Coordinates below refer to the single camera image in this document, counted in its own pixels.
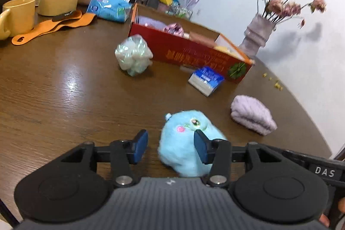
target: flower vase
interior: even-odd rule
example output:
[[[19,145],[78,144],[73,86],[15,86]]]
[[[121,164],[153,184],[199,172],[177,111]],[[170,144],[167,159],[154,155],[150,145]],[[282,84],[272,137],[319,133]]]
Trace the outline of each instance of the flower vase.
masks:
[[[255,56],[260,47],[265,47],[274,29],[274,24],[260,14],[256,14],[244,32],[239,48],[249,57]]]

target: mug handle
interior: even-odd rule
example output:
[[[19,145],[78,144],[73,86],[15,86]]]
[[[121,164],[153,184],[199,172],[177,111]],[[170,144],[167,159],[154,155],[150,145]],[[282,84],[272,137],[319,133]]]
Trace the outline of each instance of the mug handle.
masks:
[[[5,30],[5,20],[10,12],[11,9],[6,9],[0,14],[0,40],[8,38],[11,34],[10,30]]]

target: blue plush toy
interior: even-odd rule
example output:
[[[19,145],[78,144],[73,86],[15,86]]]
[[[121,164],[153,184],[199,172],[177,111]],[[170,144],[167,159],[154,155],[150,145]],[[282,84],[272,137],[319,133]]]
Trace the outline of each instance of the blue plush toy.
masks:
[[[194,147],[194,131],[200,129],[210,139],[225,136],[200,111],[182,111],[165,116],[166,123],[160,137],[158,155],[160,160],[171,166],[182,177],[201,177],[211,169],[204,165]]]

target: red cardboard box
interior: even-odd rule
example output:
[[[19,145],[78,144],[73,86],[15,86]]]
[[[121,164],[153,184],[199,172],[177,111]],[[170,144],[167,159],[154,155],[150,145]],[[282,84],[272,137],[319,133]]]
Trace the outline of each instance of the red cardboard box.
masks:
[[[149,17],[165,24],[179,23],[185,33],[195,32],[212,39],[217,46],[226,47],[225,53],[173,34],[138,24],[138,16]],[[201,68],[209,66],[225,79],[239,83],[254,63],[223,34],[188,20],[167,15],[150,7],[135,4],[129,36],[139,34],[147,42],[153,59],[176,65]]]

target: metal screw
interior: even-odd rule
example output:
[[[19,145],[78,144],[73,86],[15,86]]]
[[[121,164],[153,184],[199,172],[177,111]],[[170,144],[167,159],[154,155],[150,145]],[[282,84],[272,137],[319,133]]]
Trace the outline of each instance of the metal screw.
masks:
[[[128,185],[132,183],[133,179],[127,175],[121,175],[116,178],[116,183],[120,185]]]
[[[226,182],[227,178],[223,175],[213,175],[210,180],[214,184],[223,184]]]

